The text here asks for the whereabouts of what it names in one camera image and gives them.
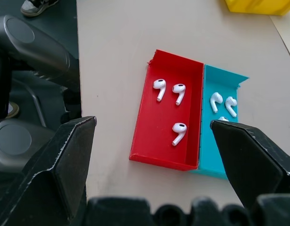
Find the red plastic tray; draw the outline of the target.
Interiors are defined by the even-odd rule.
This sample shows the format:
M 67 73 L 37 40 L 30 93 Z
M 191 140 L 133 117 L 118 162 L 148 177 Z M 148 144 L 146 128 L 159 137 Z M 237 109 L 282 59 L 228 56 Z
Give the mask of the red plastic tray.
M 157 79 L 166 81 L 160 102 Z M 181 171 L 198 168 L 203 96 L 204 64 L 162 50 L 156 50 L 149 61 L 129 159 Z M 186 91 L 179 106 L 175 84 L 184 84 Z M 184 123 L 187 131 L 177 146 L 172 127 Z

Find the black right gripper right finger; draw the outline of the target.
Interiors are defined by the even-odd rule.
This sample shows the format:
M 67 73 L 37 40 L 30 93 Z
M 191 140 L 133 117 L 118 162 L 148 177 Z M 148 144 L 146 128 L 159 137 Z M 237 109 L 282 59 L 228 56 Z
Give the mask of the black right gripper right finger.
M 260 129 L 212 120 L 227 178 L 242 205 L 250 209 L 262 194 L 290 194 L 290 156 Z

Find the grey sneaker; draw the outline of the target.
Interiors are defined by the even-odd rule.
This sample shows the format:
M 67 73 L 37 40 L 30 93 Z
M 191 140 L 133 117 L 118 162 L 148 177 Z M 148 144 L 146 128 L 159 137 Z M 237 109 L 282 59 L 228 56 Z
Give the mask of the grey sneaker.
M 25 17 L 36 17 L 58 2 L 59 0 L 25 0 L 20 11 Z

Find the yellow plastic box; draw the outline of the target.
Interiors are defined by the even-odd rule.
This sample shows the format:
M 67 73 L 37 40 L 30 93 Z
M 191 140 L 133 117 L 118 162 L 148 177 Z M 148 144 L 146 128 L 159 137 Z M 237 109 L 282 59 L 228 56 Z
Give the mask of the yellow plastic box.
M 225 0 L 230 12 L 283 16 L 290 11 L 290 0 Z

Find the blue plastic tray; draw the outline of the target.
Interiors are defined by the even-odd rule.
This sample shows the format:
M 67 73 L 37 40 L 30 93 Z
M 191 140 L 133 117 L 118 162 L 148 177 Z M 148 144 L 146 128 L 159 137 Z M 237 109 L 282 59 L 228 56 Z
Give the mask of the blue plastic tray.
M 238 122 L 238 105 L 233 107 L 237 116 L 233 118 L 225 107 L 227 97 L 234 97 L 238 104 L 237 90 L 240 84 L 248 77 L 232 73 L 211 65 L 204 67 L 203 97 L 201 111 L 201 131 L 199 146 L 199 164 L 194 173 L 204 174 L 217 178 L 227 179 L 223 162 L 216 145 L 213 132 L 210 128 L 212 120 L 218 120 L 224 116 L 230 122 Z M 210 98 L 213 93 L 218 92 L 223 97 L 221 104 L 216 103 L 218 112 L 213 113 Z

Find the dark grey robot leg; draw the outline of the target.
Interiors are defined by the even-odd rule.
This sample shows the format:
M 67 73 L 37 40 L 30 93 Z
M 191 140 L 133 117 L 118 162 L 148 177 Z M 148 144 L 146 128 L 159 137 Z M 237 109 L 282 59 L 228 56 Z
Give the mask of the dark grey robot leg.
M 48 34 L 14 16 L 0 16 L 0 50 L 40 77 L 80 91 L 79 60 Z

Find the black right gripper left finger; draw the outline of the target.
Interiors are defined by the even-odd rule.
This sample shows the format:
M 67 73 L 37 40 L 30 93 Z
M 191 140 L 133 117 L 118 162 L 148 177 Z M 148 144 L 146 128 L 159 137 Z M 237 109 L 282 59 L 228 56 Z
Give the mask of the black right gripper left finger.
M 0 177 L 0 226 L 70 226 L 85 202 L 97 118 L 61 125 L 12 178 Z

